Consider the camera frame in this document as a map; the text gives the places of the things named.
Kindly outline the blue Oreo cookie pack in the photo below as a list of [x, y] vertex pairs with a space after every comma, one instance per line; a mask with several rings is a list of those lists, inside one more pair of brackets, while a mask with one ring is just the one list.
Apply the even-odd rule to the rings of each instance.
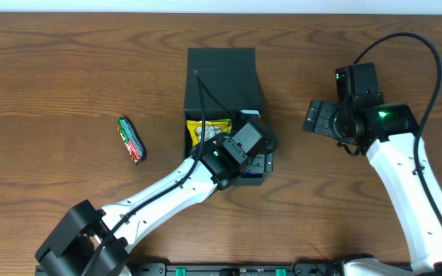
[[257, 172], [243, 172], [242, 173], [242, 178], [262, 178], [263, 177], [263, 173], [257, 173]]

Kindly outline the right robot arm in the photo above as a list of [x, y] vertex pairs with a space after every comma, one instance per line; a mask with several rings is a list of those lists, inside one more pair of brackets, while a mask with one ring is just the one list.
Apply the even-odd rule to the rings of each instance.
[[442, 191], [405, 103], [385, 103], [374, 64], [335, 71], [338, 102], [313, 100], [303, 129], [368, 158], [406, 238], [412, 275], [442, 275]]

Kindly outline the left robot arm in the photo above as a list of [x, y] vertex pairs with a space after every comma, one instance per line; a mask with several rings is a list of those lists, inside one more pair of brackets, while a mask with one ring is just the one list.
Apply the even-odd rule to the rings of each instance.
[[48, 275], [129, 275], [132, 249], [182, 210], [236, 182], [278, 139], [258, 117], [234, 134], [219, 133], [195, 145], [179, 167], [145, 190], [96, 209], [73, 206], [35, 253]]

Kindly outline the green red snack bar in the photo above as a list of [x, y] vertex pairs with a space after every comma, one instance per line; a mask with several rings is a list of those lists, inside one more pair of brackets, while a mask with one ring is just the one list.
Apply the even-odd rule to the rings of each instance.
[[147, 151], [134, 125], [127, 117], [119, 117], [117, 130], [131, 159], [136, 165], [139, 165], [146, 159]]

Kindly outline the yellow Hacks candy bag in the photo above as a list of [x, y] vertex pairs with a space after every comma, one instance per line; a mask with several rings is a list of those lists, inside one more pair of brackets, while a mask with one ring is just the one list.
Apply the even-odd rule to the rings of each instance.
[[205, 122], [205, 127], [203, 127], [201, 120], [187, 120], [186, 127], [190, 133], [192, 146], [196, 146], [200, 143], [202, 130], [204, 130], [204, 140], [208, 140], [213, 138], [216, 134], [222, 132], [229, 133], [232, 129], [232, 123], [230, 119], [207, 120]]

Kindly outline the dark green gift box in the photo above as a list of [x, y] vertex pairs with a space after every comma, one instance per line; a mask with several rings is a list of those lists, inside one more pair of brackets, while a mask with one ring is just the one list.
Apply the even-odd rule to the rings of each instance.
[[[186, 92], [183, 105], [185, 118], [185, 154], [206, 169], [208, 179], [218, 190], [237, 181], [244, 185], [260, 184], [262, 178], [242, 178], [235, 163], [221, 149], [223, 141], [238, 132], [251, 116], [241, 110], [262, 109], [262, 92], [256, 72], [256, 55], [251, 48], [191, 48], [187, 57]], [[232, 129], [192, 146], [187, 120], [230, 119]]]

